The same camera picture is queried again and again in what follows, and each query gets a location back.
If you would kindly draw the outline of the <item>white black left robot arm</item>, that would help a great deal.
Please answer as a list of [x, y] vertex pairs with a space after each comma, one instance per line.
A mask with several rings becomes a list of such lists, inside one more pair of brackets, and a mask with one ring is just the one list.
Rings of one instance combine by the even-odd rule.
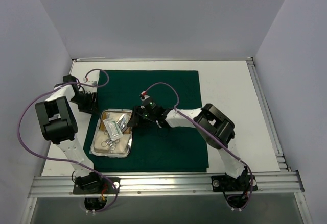
[[44, 139], [60, 148], [73, 166], [75, 185], [97, 193], [103, 187], [103, 180], [93, 172], [94, 164], [77, 138], [78, 124], [69, 105], [72, 102], [80, 112], [98, 114], [97, 93], [94, 91], [97, 82], [85, 81], [88, 89], [80, 91], [75, 76], [64, 76], [63, 83], [55, 86], [49, 98], [35, 104], [35, 110]]

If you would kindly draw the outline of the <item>stainless steel instrument tray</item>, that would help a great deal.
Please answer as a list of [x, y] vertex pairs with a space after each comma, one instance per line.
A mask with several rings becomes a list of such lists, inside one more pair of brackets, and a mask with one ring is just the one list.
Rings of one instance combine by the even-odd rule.
[[107, 109], [98, 119], [90, 153], [109, 158], [126, 158], [132, 146], [132, 128], [127, 126], [129, 109]]

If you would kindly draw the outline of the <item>white suture packet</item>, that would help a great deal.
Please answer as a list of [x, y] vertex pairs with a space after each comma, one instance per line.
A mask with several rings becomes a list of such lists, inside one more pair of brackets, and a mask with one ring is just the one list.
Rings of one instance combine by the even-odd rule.
[[103, 120], [103, 124], [111, 140], [118, 140], [123, 137], [122, 131], [114, 118], [107, 118]]

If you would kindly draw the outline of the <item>dark green surgical cloth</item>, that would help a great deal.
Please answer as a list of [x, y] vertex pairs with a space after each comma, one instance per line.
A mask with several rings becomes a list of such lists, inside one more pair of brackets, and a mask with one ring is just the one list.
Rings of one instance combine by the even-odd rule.
[[203, 107], [199, 73], [171, 70], [106, 70], [99, 76], [98, 106], [135, 110], [130, 152], [92, 152], [99, 115], [90, 119], [84, 152], [99, 172], [206, 172], [207, 143], [192, 124]]

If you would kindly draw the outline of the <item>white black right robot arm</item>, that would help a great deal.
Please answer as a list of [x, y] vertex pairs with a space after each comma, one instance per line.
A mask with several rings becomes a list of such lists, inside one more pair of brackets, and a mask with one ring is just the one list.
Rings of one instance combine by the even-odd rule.
[[240, 189], [245, 184], [248, 167], [242, 162], [235, 143], [235, 124], [213, 104], [196, 109], [164, 108], [146, 92], [141, 93], [141, 105], [134, 106], [127, 126], [136, 128], [147, 122], [159, 128], [194, 128], [204, 141], [218, 150], [223, 161], [227, 184]]

